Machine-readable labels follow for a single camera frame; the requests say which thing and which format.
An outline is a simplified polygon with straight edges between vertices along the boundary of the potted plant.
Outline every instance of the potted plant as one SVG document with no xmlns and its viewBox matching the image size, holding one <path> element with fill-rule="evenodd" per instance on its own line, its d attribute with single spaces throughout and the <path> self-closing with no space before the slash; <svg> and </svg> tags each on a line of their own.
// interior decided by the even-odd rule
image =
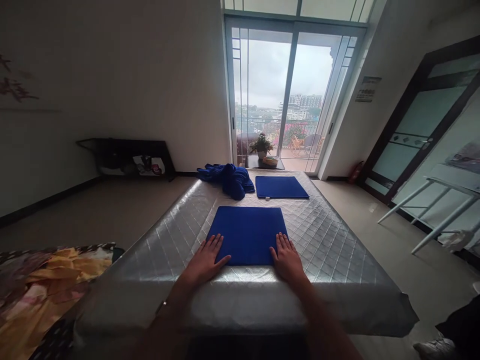
<svg viewBox="0 0 480 360">
<path fill-rule="evenodd" d="M 259 159 L 263 159 L 267 156 L 267 153 L 270 150 L 274 149 L 274 146 L 272 145 L 270 140 L 267 139 L 263 132 L 258 135 L 258 138 L 254 142 L 251 143 L 250 147 L 252 151 L 256 151 L 258 153 Z"/>
</svg>

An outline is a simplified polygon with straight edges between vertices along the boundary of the glass door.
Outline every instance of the glass door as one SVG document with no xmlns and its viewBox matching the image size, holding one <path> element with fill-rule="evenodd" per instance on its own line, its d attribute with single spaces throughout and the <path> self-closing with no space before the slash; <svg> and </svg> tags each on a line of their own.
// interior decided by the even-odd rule
<svg viewBox="0 0 480 360">
<path fill-rule="evenodd" d="M 420 64 L 379 139 L 385 144 L 377 143 L 365 164 L 366 190 L 385 202 L 395 196 L 478 88 L 479 69 L 480 53 Z"/>
<path fill-rule="evenodd" d="M 363 28 L 225 18 L 234 161 L 260 133 L 286 170 L 317 173 Z"/>
<path fill-rule="evenodd" d="M 282 120 L 293 26 L 285 23 L 226 19 L 232 150 L 244 164 L 249 144 L 260 133 L 276 155 Z"/>
</svg>

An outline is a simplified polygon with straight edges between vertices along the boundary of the massage table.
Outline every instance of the massage table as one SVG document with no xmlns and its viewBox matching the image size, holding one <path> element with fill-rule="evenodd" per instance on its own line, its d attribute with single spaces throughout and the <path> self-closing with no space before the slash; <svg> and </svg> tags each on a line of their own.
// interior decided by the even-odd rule
<svg viewBox="0 0 480 360">
<path fill-rule="evenodd" d="M 256 176 L 295 176 L 308 199 L 235 201 L 219 184 L 197 180 L 93 285 L 75 331 L 83 345 L 145 329 L 205 240 L 219 206 L 280 207 L 308 278 L 349 334 L 406 336 L 419 320 L 402 293 L 304 172 L 249 169 Z M 238 226 L 247 226 L 239 218 Z M 299 300 L 271 266 L 225 266 L 187 309 L 192 334 L 300 332 Z"/>
</svg>

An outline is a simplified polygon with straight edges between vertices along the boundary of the yellow fabric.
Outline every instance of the yellow fabric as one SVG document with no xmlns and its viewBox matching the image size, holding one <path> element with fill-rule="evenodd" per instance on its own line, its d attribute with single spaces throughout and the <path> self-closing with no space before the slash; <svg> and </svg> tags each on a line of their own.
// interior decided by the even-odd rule
<svg viewBox="0 0 480 360">
<path fill-rule="evenodd" d="M 29 290 L 2 315 L 0 359 L 28 360 L 52 325 L 85 293 L 85 281 L 100 276 L 112 264 L 78 256 L 74 248 L 57 251 L 46 268 L 30 273 L 25 281 Z"/>
</svg>

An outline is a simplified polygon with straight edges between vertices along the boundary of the sneaker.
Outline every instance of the sneaker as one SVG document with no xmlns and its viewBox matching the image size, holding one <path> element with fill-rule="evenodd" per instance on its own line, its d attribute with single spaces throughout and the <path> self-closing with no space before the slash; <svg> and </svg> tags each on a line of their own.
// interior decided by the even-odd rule
<svg viewBox="0 0 480 360">
<path fill-rule="evenodd" d="M 413 348 L 422 360 L 460 360 L 454 342 L 447 338 L 416 343 Z"/>
</svg>

